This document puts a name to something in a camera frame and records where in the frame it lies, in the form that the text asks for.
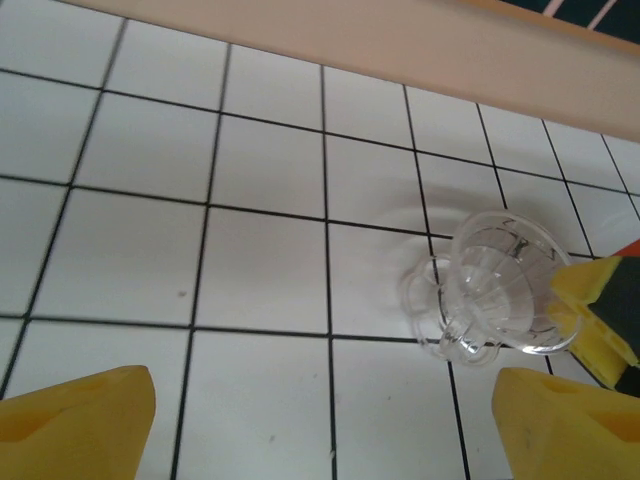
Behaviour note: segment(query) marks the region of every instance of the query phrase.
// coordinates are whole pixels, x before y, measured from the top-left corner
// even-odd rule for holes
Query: beige wall
[[[454,0],[67,0],[640,142],[640,58]]]

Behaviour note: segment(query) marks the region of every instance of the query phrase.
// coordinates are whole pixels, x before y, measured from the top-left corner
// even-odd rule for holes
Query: white tile
[[[188,323],[204,209],[74,191],[40,315]]]
[[[0,173],[67,182],[97,92],[0,74]]]
[[[319,129],[320,67],[234,45],[224,109]]]
[[[226,45],[130,21],[108,88],[217,109]]]
[[[412,146],[402,85],[327,68],[325,97],[328,131]]]
[[[575,382],[586,383],[587,385],[598,386],[591,375],[580,365],[573,355],[569,352],[559,353],[558,355],[550,355],[549,361],[553,374],[558,377],[573,380]]]
[[[327,331],[324,225],[211,209],[199,325]]]
[[[327,343],[198,332],[179,480],[331,478]]]
[[[333,331],[413,338],[398,286],[429,255],[427,237],[343,225],[331,225],[329,233]],[[427,333],[441,335],[436,325]]]
[[[591,261],[591,258],[588,257],[576,257],[575,255],[571,255],[571,261],[575,263],[587,263]]]
[[[447,364],[417,345],[334,342],[341,480],[464,478]]]
[[[13,353],[13,347],[20,333],[22,320],[1,319],[0,320],[0,379],[4,378],[9,359]]]
[[[606,257],[640,238],[640,220],[626,193],[571,185],[593,254]]]
[[[322,136],[225,117],[214,203],[324,217]]]
[[[77,183],[205,201],[218,116],[106,94]]]
[[[156,413],[137,480],[168,478],[180,405],[187,332],[32,322],[11,376],[13,397],[125,365],[149,369]]]
[[[480,108],[496,165],[561,177],[540,119],[485,105]]]
[[[567,180],[624,190],[599,134],[553,122],[546,124]]]
[[[621,138],[609,136],[605,138],[627,188],[632,193],[640,193],[640,168],[638,168],[640,144]]]
[[[426,231],[413,153],[327,137],[333,220]]]
[[[0,312],[27,309],[64,189],[0,180]]]
[[[589,253],[567,187],[562,181],[505,171],[499,175],[509,210],[538,222],[566,250]]]
[[[549,373],[544,357],[501,349],[496,360],[481,368],[454,366],[458,404],[471,480],[512,478],[500,434],[491,413],[496,377],[502,368],[530,368]]]
[[[49,0],[5,0],[0,67],[98,86],[121,21]]]
[[[423,154],[418,161],[431,233],[453,235],[472,213],[504,208],[493,168]]]
[[[433,246],[434,255],[451,253],[451,240],[448,238],[434,237],[431,239],[431,245]]]
[[[418,150],[491,164],[475,103],[417,88],[407,95]]]

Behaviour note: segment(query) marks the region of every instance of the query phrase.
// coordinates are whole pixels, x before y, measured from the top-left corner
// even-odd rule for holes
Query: yellow sponge
[[[492,408],[514,480],[638,478],[637,398],[505,368]]]
[[[549,316],[559,326],[560,332],[568,334],[575,330],[578,314],[561,301],[548,307]],[[600,331],[593,324],[583,322],[577,337],[569,345],[569,350],[603,385],[615,389],[616,384],[631,368],[611,346],[604,341]]]
[[[146,367],[0,402],[3,480],[133,480],[155,414]]]
[[[574,312],[579,313],[585,323],[591,325],[595,329],[594,332],[597,332],[612,350],[624,358],[626,363],[636,366],[640,365],[640,360],[629,341],[622,338],[611,328],[612,325],[607,323],[607,321],[615,322],[617,319],[601,319],[589,307],[599,300],[623,258],[601,258],[563,267],[551,280],[551,288]]]

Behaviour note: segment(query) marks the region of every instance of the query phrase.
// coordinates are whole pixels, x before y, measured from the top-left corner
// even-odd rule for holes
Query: tile floor
[[[398,279],[482,209],[640,237],[640,145],[49,0],[0,4],[0,151],[0,397],[147,365],[141,480],[510,478],[498,368],[591,378],[431,359]]]

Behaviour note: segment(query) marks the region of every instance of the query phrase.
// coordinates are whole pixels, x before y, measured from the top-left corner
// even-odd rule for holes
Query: transparent plastic object
[[[565,350],[581,322],[562,331],[548,315],[554,272],[569,255],[535,222],[507,211],[467,218],[449,255],[425,256],[400,283],[402,308],[420,343],[465,365],[493,361],[502,344],[525,353]],[[421,308],[413,300],[423,300]],[[428,341],[434,325],[442,332]]]

